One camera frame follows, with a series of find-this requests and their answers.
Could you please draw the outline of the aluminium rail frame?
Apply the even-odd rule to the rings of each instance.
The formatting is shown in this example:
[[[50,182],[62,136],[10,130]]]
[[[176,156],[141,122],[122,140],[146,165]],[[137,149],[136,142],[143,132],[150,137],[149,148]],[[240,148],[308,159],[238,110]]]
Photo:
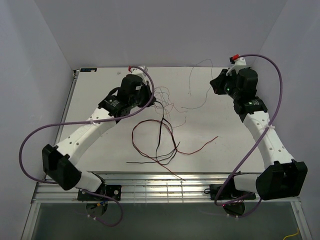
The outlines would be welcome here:
[[[254,140],[233,110],[231,98],[210,89],[218,67],[151,67],[158,93],[164,93],[168,118],[190,156],[175,157],[167,168],[141,164],[130,141],[134,125],[157,118],[148,109],[122,121],[92,145],[80,166],[122,186],[122,204],[209,203],[204,188],[221,184]]]

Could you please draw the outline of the left blue corner label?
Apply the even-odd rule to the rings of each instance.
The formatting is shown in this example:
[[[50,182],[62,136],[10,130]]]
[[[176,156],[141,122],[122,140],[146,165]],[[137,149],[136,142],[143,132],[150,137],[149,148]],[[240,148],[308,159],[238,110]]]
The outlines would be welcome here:
[[[97,68],[81,68],[80,72],[82,73],[95,73]]]

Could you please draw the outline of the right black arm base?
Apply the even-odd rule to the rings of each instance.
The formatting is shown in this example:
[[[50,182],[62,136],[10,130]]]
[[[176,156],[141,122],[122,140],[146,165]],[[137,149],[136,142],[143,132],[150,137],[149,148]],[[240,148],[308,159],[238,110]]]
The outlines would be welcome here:
[[[203,193],[206,195],[210,196],[210,199],[212,201],[215,200],[218,191],[220,190],[220,188],[222,187],[221,184],[210,184],[208,188],[206,188]],[[242,190],[237,190],[235,189],[233,186],[226,186],[221,194],[218,197],[218,200],[221,201],[232,201],[235,200],[237,198],[243,197],[240,200],[234,201],[230,204],[224,204],[222,207],[224,209],[224,211],[233,216],[233,217],[239,217],[242,216],[245,213],[245,200],[255,200],[256,199],[256,194],[255,193],[249,193],[246,191],[242,191]]]

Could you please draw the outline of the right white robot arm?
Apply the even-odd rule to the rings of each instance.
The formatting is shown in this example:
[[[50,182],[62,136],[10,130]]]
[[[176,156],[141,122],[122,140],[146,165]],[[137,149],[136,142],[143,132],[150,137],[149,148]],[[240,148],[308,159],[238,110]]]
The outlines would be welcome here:
[[[261,174],[235,173],[218,188],[219,199],[237,199],[243,193],[258,194],[263,200],[297,197],[303,187],[308,168],[288,152],[274,129],[268,109],[257,93],[258,74],[250,69],[223,69],[210,81],[217,95],[233,99],[234,111],[251,133],[261,154]]]

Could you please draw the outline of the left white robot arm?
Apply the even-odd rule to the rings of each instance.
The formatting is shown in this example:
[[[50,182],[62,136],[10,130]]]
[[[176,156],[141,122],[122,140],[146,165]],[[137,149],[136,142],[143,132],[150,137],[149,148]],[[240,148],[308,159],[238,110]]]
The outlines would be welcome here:
[[[149,107],[154,101],[147,75],[133,68],[121,85],[98,104],[85,124],[55,146],[47,144],[42,149],[45,174],[65,191],[85,189],[95,200],[102,199],[106,195],[104,181],[92,172],[78,169],[80,158],[106,131],[128,117],[133,108]]]

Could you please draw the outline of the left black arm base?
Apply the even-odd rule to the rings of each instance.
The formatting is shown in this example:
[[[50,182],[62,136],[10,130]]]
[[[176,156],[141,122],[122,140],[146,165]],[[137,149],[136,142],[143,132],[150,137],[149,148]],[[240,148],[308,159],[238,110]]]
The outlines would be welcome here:
[[[80,202],[86,202],[86,211],[88,214],[94,217],[103,216],[108,209],[109,203],[112,201],[108,198],[112,198],[119,202],[122,195],[121,185],[102,185],[94,194],[89,194],[84,190],[79,190],[77,194],[77,200]]]

